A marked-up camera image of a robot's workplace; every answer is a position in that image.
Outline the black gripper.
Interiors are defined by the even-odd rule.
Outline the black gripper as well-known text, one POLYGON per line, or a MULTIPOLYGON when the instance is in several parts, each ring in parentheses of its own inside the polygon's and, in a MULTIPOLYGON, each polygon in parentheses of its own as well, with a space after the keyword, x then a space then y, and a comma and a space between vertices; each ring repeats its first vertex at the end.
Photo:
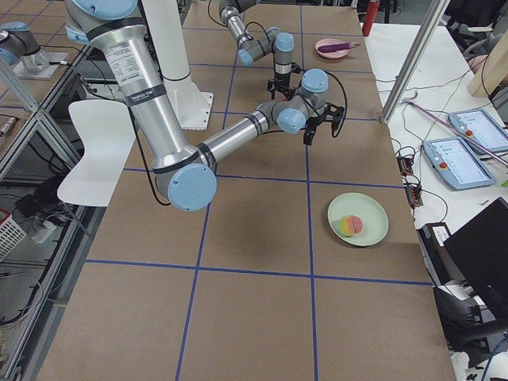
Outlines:
POLYGON ((329 122, 332 138, 337 138, 344 124, 344 107, 327 102, 315 117, 309 117, 307 128, 303 134, 303 144, 312 145, 316 128, 324 122, 329 122))
POLYGON ((280 93, 285 99, 292 99, 296 89, 290 86, 291 74, 275 73, 274 76, 267 81, 267 91, 271 95, 271 99, 275 98, 276 93, 280 93))

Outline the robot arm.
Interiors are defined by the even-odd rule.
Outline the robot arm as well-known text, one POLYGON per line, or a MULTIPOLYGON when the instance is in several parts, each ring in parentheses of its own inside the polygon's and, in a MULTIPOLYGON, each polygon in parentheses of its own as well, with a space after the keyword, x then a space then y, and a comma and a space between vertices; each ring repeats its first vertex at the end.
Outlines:
POLYGON ((164 201, 183 211, 204 208, 214 198, 219 160, 274 127, 303 135, 311 144, 317 127, 331 124, 337 135, 347 109, 327 101, 329 77, 320 69, 305 71, 298 87, 291 74, 298 70, 289 33, 270 28, 252 37, 241 14, 250 1, 222 1, 219 16, 237 44, 243 65, 272 56, 274 77, 269 91, 284 95, 265 102, 232 127, 201 144, 190 144, 185 129, 208 123, 211 93, 201 92, 191 79, 178 7, 173 1, 69 1, 67 34, 71 40, 100 50, 120 87, 131 117, 152 151, 149 179, 164 201))
POLYGON ((267 81, 267 91, 272 99, 276 93, 280 93, 289 100, 295 93, 291 86, 291 74, 296 69, 293 61, 294 36, 277 27, 265 29, 257 21, 245 24, 241 15, 257 3, 220 1, 219 16, 237 44, 237 58, 243 66, 272 56, 273 76, 267 81))

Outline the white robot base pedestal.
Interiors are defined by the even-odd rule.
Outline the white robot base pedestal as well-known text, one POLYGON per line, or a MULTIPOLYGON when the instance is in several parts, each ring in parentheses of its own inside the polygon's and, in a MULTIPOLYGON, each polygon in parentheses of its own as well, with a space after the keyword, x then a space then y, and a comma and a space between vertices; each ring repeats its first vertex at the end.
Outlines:
POLYGON ((162 80, 179 124, 187 130, 208 126, 214 95, 191 78, 177 1, 141 1, 162 80))

